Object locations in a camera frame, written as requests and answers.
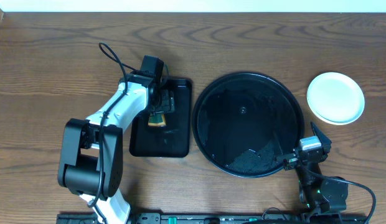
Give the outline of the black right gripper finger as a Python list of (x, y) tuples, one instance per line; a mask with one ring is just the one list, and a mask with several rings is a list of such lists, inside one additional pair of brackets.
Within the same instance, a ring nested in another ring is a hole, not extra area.
[(315, 125), (314, 122), (311, 122), (311, 129), (313, 134), (319, 139), (323, 151), (330, 152), (332, 141)]
[(284, 144), (280, 141), (280, 138), (276, 132), (273, 132), (273, 144), (275, 145), (275, 162), (280, 163), (278, 157), (284, 156), (288, 151), (284, 148)]

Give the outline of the yellow sponge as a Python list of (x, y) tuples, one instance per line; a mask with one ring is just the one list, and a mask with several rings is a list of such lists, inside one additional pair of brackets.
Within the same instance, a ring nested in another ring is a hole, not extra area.
[(164, 127), (166, 126), (165, 115), (162, 113), (153, 113), (149, 115), (148, 126), (150, 127)]

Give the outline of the light green plate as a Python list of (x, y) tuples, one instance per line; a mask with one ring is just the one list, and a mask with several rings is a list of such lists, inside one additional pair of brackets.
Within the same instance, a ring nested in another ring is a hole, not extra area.
[(326, 72), (315, 77), (308, 86), (306, 99), (317, 118), (333, 125), (353, 123), (365, 109), (365, 97), (360, 86), (338, 72)]

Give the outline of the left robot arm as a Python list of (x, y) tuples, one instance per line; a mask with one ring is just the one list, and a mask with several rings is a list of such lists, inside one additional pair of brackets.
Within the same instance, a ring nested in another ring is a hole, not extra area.
[(99, 223), (127, 223), (131, 207), (119, 189), (123, 135), (142, 111), (172, 110), (162, 75), (132, 72), (115, 94), (86, 119), (70, 119), (64, 129), (57, 180), (86, 201)]

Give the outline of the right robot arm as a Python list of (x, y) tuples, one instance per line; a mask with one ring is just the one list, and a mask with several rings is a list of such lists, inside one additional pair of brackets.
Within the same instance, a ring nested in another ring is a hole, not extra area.
[(319, 164), (327, 159), (332, 141), (314, 123), (311, 129), (311, 137), (299, 140), (291, 153), (275, 159), (284, 170), (294, 170), (298, 176), (300, 201), (308, 207), (301, 215), (306, 222), (312, 216), (338, 216), (346, 209), (348, 196), (343, 178), (327, 180), (322, 175)]

